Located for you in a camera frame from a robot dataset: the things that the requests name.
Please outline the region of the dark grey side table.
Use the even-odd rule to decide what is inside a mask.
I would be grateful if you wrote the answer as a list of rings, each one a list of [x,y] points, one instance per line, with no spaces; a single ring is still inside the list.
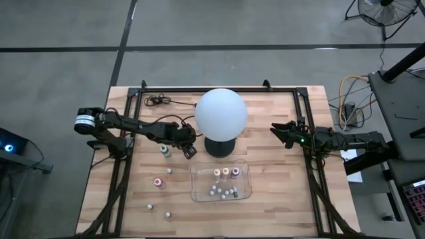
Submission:
[[[368,75],[400,161],[392,160],[394,179],[400,185],[425,179],[425,79],[402,73],[393,83],[380,72]],[[418,118],[397,119],[394,114]]]

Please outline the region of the black floor fan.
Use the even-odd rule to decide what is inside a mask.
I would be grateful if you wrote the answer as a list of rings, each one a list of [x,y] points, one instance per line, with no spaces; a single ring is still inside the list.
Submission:
[[[421,0],[353,0],[344,20],[360,18],[381,30],[382,40],[391,39],[417,13]]]

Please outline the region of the blue-lit computer on stand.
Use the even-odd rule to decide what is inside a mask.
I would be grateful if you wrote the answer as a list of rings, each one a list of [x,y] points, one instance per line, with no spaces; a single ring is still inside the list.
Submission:
[[[50,174],[53,165],[44,163],[44,159],[43,152],[33,141],[0,127],[0,166],[17,168],[12,175],[30,169]]]

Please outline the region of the red compartment tray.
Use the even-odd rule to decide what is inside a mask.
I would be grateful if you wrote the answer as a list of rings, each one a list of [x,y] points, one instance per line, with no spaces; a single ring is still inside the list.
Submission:
[[[417,225],[425,224],[425,179],[402,186]]]

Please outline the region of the black aluminium table frame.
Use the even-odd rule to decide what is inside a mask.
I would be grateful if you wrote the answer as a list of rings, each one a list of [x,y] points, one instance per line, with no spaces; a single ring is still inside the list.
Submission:
[[[128,157],[95,152],[81,237],[338,234],[321,197],[359,230],[342,158],[312,159],[307,139],[287,149],[271,130],[332,127],[323,86],[114,87],[101,116],[118,114],[130,125],[109,133]]]

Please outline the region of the white paper sheet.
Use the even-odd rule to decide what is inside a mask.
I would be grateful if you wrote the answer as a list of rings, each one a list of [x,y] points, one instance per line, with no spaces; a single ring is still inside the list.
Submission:
[[[350,161],[354,158],[356,158],[357,155],[357,150],[356,149],[349,149],[349,150],[340,150],[340,154],[344,160],[344,162]],[[347,175],[347,179],[350,183],[362,183],[363,182],[363,178],[361,175],[361,172],[356,172],[350,175]]]

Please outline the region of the clear plastic bin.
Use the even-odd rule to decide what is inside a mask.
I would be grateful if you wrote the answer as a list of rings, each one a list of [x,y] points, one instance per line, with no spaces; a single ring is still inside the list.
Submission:
[[[222,178],[222,169],[229,168],[230,174],[234,167],[240,169],[240,174],[237,178],[232,179],[229,175],[228,178]],[[243,200],[248,199],[252,195],[252,185],[250,180],[250,168],[244,159],[237,159],[234,161],[218,161],[212,163],[193,163],[190,167],[190,180],[191,180],[191,198],[195,202],[219,202],[230,200]],[[215,177],[213,171],[220,169],[220,177]],[[221,193],[214,191],[214,195],[210,196],[209,192],[213,191],[211,187],[216,185],[216,189],[222,189]],[[234,198],[233,194],[226,195],[222,200],[221,195],[225,195],[225,190],[236,187],[238,190],[238,198]]]

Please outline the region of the black round pole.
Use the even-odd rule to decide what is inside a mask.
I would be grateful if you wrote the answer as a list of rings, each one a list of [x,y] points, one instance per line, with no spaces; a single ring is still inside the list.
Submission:
[[[425,42],[387,70],[381,78],[387,83],[393,83],[395,78],[425,57]]]

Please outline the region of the white globe table lamp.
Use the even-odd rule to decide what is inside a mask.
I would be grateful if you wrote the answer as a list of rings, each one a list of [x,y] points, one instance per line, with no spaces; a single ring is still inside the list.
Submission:
[[[248,122],[248,109],[240,94],[227,88],[209,90],[195,107],[195,123],[205,137],[207,153],[216,158],[229,156],[236,138]]]

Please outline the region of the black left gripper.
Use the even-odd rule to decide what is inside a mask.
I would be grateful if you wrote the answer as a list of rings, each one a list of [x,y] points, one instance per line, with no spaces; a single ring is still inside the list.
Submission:
[[[179,126],[173,122],[167,125],[167,144],[172,147],[183,147],[183,155],[186,159],[191,159],[197,154],[197,150],[193,145],[186,146],[196,141],[195,129],[188,123]]]

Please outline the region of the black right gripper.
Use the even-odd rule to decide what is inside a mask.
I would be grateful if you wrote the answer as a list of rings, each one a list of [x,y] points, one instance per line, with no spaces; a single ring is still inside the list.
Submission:
[[[308,125],[306,132],[297,129],[297,122],[289,121],[288,123],[272,123],[270,131],[285,145],[286,149],[291,149],[294,143],[300,144],[302,147],[313,147],[313,134],[314,132]]]

